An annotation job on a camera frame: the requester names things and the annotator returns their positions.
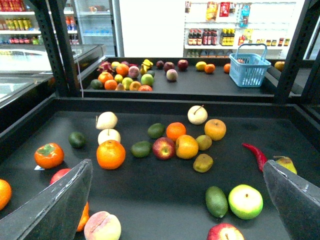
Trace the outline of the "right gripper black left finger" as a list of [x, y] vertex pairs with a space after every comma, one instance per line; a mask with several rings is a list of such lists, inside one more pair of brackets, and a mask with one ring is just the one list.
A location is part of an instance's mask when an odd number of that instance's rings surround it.
[[0, 221], [2, 240], [72, 240], [87, 203], [93, 177], [90, 159]]

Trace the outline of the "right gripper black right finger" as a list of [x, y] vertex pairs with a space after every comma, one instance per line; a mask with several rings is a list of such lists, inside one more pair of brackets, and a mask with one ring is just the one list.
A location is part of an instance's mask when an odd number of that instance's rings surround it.
[[320, 238], [320, 188], [274, 160], [263, 166], [270, 199], [292, 240]]

